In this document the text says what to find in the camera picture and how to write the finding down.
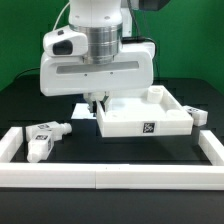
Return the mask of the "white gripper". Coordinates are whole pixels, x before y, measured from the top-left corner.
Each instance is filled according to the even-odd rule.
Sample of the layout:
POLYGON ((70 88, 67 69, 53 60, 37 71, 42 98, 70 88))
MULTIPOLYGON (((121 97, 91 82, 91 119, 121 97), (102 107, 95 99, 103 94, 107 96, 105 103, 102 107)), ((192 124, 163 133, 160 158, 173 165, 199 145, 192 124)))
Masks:
POLYGON ((155 44, 121 44, 89 38, 69 28, 47 33, 43 39, 40 89, 46 96, 83 94, 91 113, 97 111, 90 93, 105 92, 104 112, 113 91, 147 88, 153 83, 155 44))

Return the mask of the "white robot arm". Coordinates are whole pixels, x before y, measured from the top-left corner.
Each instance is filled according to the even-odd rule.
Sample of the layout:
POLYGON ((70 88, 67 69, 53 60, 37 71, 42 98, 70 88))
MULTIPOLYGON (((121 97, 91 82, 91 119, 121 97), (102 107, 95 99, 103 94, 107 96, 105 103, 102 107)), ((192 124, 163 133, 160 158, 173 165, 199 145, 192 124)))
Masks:
POLYGON ((131 35, 133 11, 158 11, 169 1, 69 0, 69 24, 43 38, 41 92, 81 94, 94 111, 112 91, 151 86, 156 44, 131 35))

